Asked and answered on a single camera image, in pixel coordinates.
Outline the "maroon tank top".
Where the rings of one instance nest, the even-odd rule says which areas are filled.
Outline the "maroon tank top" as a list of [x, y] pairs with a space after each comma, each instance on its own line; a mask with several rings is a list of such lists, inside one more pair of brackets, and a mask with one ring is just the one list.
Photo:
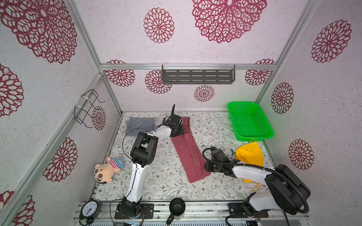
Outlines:
[[183, 117], [182, 123], [185, 133], [171, 138], [175, 150], [186, 172], [190, 183], [194, 183], [211, 175], [205, 168], [206, 161], [193, 137], [190, 128], [190, 118]]

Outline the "blue white striped tank top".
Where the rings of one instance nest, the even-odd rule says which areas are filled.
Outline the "blue white striped tank top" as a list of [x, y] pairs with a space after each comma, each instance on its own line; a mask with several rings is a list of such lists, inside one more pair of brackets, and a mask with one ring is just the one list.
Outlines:
[[126, 124], [125, 134], [137, 136], [139, 132], [152, 132], [155, 127], [155, 117], [130, 117]]

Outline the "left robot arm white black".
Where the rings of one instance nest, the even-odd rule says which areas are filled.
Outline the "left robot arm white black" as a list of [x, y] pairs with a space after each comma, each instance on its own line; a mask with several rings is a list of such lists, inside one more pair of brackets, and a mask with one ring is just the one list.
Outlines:
[[144, 178], [148, 166], [155, 159], [158, 142], [184, 133], [183, 118], [175, 114], [166, 117], [153, 131], [143, 129], [138, 133], [130, 153], [132, 177], [128, 190], [120, 202], [122, 210], [133, 217], [139, 214]]

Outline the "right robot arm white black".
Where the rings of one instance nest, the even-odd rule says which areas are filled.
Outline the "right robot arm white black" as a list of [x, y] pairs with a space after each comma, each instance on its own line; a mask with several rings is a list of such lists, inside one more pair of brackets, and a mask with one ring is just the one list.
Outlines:
[[281, 209], [290, 215], [309, 213], [307, 199], [311, 191], [286, 165], [279, 164], [275, 168], [268, 168], [243, 163], [236, 159], [230, 160], [216, 147], [204, 149], [202, 156], [206, 161], [205, 169], [208, 172], [248, 179], [267, 187], [266, 192], [253, 192], [243, 201], [244, 216], [261, 215], [273, 209]]

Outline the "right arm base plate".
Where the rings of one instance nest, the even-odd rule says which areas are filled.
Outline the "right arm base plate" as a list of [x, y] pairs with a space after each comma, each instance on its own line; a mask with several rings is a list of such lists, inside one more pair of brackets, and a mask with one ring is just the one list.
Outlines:
[[242, 202], [228, 203], [231, 218], [267, 218], [268, 211], [256, 211], [250, 204]]

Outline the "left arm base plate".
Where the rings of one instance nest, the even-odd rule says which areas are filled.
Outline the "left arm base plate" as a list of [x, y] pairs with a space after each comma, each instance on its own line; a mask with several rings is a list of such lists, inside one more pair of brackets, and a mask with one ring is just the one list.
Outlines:
[[152, 219], [154, 214], [154, 204], [131, 203], [117, 205], [115, 219]]

